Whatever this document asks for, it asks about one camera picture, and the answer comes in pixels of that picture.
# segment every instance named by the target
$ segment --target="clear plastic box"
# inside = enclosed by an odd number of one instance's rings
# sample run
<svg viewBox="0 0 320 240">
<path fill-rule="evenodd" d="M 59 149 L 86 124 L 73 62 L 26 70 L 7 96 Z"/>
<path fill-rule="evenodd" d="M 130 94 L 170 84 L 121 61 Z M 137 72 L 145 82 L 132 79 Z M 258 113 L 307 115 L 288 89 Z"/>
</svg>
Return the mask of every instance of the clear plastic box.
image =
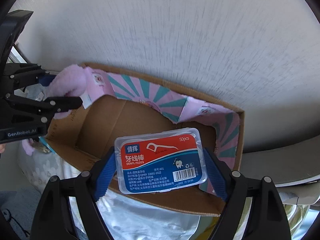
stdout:
<svg viewBox="0 0 320 240">
<path fill-rule="evenodd" d="M 165 192 L 207 179 L 196 128 L 119 137 L 115 155 L 119 189 L 124 194 Z"/>
</svg>

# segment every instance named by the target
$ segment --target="sticker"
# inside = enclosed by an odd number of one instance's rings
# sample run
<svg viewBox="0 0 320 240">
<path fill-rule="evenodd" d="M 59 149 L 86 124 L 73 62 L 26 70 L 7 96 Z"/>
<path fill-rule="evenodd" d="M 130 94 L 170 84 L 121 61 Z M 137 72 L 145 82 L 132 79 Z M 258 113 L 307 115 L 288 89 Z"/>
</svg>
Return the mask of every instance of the sticker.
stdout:
<svg viewBox="0 0 320 240">
<path fill-rule="evenodd" d="M 103 80 L 102 75 L 98 74 L 98 73 L 92 73 L 92 77 L 94 80 L 94 83 L 98 86 L 105 86 L 105 82 Z"/>
<path fill-rule="evenodd" d="M 217 110 L 210 106 L 201 106 L 196 115 L 209 115 L 215 113 Z"/>
<path fill-rule="evenodd" d="M 190 134 L 124 144 L 121 162 L 125 186 L 132 193 L 169 190 L 202 177 L 196 140 Z"/>
</svg>

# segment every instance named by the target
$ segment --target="cardboard box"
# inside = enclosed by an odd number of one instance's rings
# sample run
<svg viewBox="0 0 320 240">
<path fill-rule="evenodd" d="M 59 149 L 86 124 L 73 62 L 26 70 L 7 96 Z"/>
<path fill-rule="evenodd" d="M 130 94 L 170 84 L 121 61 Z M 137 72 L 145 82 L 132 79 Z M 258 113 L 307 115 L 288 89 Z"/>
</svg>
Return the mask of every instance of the cardboard box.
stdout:
<svg viewBox="0 0 320 240">
<path fill-rule="evenodd" d="M 237 112 L 240 117 L 240 125 L 234 170 L 239 169 L 243 150 L 243 110 L 204 93 L 146 74 L 96 63 L 86 63 L 84 66 L 144 79 L 177 93 L 219 104 Z M 65 119 L 52 120 L 46 140 L 64 160 L 80 171 L 84 171 L 90 170 L 92 165 L 103 157 L 108 149 L 113 146 L 117 137 L 157 133 L 183 127 L 197 128 L 200 132 L 203 147 L 215 149 L 216 131 L 212 126 L 205 126 L 197 122 L 173 124 L 151 107 L 132 101 L 116 99 L 112 96 L 99 98 L 86 110 L 83 107 L 74 110 Z M 109 189 L 121 194 L 116 178 L 111 181 Z M 198 186 L 164 193 L 144 193 L 126 196 L 173 211 L 204 216 L 219 216 L 225 204 L 220 198 L 201 191 Z"/>
</svg>

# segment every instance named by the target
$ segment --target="pink towel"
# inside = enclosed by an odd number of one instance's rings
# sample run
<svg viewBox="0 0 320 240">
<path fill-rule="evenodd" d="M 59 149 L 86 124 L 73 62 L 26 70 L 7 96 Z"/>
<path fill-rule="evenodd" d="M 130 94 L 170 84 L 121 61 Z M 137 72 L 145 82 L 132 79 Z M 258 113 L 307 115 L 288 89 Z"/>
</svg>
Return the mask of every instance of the pink towel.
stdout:
<svg viewBox="0 0 320 240">
<path fill-rule="evenodd" d="M 62 70 L 47 88 L 47 97 L 79 97 L 87 87 L 87 80 L 84 69 L 78 65 L 71 65 Z M 62 119 L 70 114 L 71 110 L 65 113 L 56 113 L 54 119 Z M 32 155 L 34 148 L 33 140 L 25 139 L 22 141 L 22 147 L 26 154 Z"/>
</svg>

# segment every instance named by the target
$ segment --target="white wall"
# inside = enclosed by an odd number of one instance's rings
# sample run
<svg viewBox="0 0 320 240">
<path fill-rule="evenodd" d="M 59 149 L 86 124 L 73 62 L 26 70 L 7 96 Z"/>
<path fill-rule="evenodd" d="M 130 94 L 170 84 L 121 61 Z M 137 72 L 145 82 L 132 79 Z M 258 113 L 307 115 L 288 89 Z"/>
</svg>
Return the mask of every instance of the white wall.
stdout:
<svg viewBox="0 0 320 240">
<path fill-rule="evenodd" d="M 320 25 L 304 0 L 18 0 L 19 38 L 61 70 L 96 61 L 183 84 L 243 108 L 245 150 L 320 133 Z"/>
</svg>

